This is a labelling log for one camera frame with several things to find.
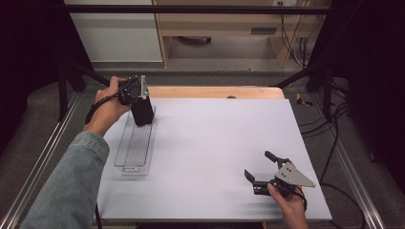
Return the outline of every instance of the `white table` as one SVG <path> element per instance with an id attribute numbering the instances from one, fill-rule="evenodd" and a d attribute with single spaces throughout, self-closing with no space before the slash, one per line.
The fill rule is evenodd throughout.
<path id="1" fill-rule="evenodd" d="M 278 170 L 266 150 L 290 158 L 316 183 L 304 188 L 307 218 L 330 220 L 292 109 L 286 99 L 153 98 L 158 128 L 146 177 L 114 166 L 127 114 L 105 139 L 110 156 L 99 194 L 100 215 L 131 221 L 269 221 L 282 217 L 271 197 L 255 196 L 244 176 L 270 180 Z"/>

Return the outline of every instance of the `denim sleeve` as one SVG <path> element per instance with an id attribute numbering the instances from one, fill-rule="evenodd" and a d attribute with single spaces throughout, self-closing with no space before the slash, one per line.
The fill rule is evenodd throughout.
<path id="1" fill-rule="evenodd" d="M 42 187 L 21 228 L 91 228 L 109 155 L 100 135 L 77 135 Z"/>

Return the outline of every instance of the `acrylic tray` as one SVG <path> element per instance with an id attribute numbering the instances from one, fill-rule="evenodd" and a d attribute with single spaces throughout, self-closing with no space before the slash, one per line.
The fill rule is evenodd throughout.
<path id="1" fill-rule="evenodd" d="M 115 161 L 124 176 L 149 174 L 157 126 L 154 118 L 152 124 L 138 127 L 132 113 L 128 113 Z"/>

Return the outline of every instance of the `wooden desk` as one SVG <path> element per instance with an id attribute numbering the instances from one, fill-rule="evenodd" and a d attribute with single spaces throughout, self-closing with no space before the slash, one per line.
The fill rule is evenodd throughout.
<path id="1" fill-rule="evenodd" d="M 151 102 L 157 107 L 158 126 L 150 173 L 146 177 L 124 177 L 114 166 L 122 137 L 130 137 L 123 135 L 122 130 L 127 118 L 132 117 L 123 115 L 105 135 L 110 155 L 97 199 L 102 219 L 279 220 L 282 214 L 278 205 L 270 197 L 253 195 L 252 185 L 244 175 L 247 169 L 258 180 L 269 180 L 277 172 L 277 165 L 265 157 L 265 150 L 299 161 L 300 171 L 316 184 L 313 189 L 304 189 L 309 202 L 307 218 L 331 219 L 289 101 L 283 99 L 281 90 L 149 89 Z M 230 94 L 245 98 L 225 99 Z"/>
<path id="2" fill-rule="evenodd" d="M 328 6 L 331 0 L 297 0 L 295 7 Z M 276 0 L 153 0 L 154 5 L 275 6 Z M 157 27 L 163 64 L 166 67 L 172 36 L 267 36 L 280 67 L 290 55 L 287 40 L 294 48 L 297 37 L 317 37 L 323 20 L 315 15 L 177 14 L 157 13 Z M 282 28 L 285 30 L 284 42 Z"/>

